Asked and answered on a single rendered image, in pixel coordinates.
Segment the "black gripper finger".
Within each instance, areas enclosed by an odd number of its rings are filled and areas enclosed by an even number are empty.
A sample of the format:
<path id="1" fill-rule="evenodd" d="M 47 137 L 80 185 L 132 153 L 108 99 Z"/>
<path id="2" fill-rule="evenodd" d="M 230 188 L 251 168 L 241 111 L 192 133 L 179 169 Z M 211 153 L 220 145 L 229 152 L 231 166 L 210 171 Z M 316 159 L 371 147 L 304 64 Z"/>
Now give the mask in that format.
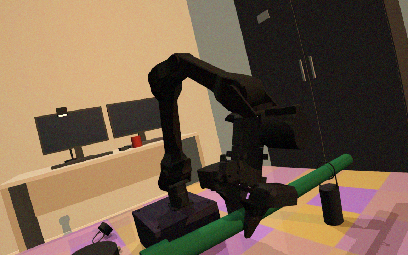
<path id="1" fill-rule="evenodd" d="M 240 190 L 240 192 L 230 192 L 225 193 L 220 190 L 216 191 L 225 201 L 225 205 L 228 210 L 228 214 L 233 213 L 234 211 L 244 207 L 239 199 L 246 199 L 247 192 Z"/>
<path id="2" fill-rule="evenodd" d="M 239 199 L 239 201 L 245 209 L 244 237 L 250 238 L 270 207 L 260 205 L 248 199 Z"/>

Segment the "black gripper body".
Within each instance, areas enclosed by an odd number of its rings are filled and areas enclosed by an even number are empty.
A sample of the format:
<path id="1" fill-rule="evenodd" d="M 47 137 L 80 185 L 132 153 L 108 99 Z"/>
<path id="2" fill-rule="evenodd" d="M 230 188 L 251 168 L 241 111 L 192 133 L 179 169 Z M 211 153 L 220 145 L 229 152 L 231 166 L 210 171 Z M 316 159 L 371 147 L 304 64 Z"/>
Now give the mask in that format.
<path id="1" fill-rule="evenodd" d="M 243 183 L 234 181 L 226 185 L 220 191 L 225 193 L 244 192 L 250 193 L 248 200 L 266 207 L 285 207 L 298 205 L 298 192 L 296 188 L 281 183 L 267 183 L 267 178 L 262 176 L 263 160 L 268 160 L 268 154 L 264 154 L 263 147 L 232 146 L 232 151 L 227 151 L 226 156 L 231 157 L 239 154 L 245 169 Z"/>

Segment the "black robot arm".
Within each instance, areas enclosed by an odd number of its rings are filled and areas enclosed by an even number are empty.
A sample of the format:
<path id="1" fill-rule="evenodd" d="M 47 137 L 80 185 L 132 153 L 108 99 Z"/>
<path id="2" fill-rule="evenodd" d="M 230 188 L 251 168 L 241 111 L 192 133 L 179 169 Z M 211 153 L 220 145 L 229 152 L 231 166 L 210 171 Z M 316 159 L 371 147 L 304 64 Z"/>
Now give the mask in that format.
<path id="1" fill-rule="evenodd" d="M 168 206 L 176 211 L 194 204 L 188 198 L 186 183 L 191 181 L 191 159 L 182 151 L 177 99 L 182 81 L 189 77 L 210 89 L 228 111 L 225 121 L 233 123 L 233 146 L 279 149 L 305 149 L 311 127 L 300 104 L 279 107 L 267 93 L 263 82 L 244 74 L 223 71 L 190 53 L 175 53 L 157 64 L 148 82 L 160 106 L 165 155 L 160 163 L 160 190 L 168 192 Z M 257 117 L 258 116 L 258 117 Z M 226 185 L 243 183 L 245 169 L 239 154 L 233 161 L 226 155 L 220 162 L 197 170 L 202 189 L 218 191 Z"/>

